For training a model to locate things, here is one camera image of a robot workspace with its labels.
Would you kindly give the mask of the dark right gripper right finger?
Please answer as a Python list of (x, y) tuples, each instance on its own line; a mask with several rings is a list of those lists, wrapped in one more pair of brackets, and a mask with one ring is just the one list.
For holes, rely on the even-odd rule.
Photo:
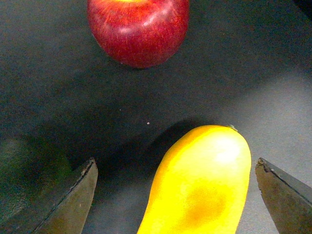
[(312, 188), (259, 158), (255, 175), (261, 197), (280, 234), (312, 233)]

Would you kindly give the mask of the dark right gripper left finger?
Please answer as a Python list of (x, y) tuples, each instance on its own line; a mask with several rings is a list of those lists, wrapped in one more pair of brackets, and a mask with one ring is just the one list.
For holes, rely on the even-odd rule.
[(1, 224), (2, 234), (80, 234), (98, 178), (94, 158), (76, 168), (43, 198)]

